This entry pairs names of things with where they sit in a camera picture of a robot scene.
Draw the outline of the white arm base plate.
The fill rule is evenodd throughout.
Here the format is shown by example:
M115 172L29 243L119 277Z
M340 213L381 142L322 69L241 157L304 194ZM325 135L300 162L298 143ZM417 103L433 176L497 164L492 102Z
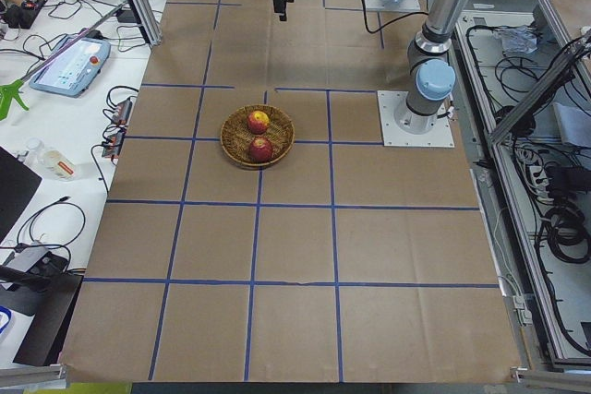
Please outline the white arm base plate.
M371 12L412 13L420 10L418 0L365 0L365 5Z
M406 103L407 91L378 90L378 109L383 145L398 148L452 149L449 119L439 118L441 105L432 116L413 113Z

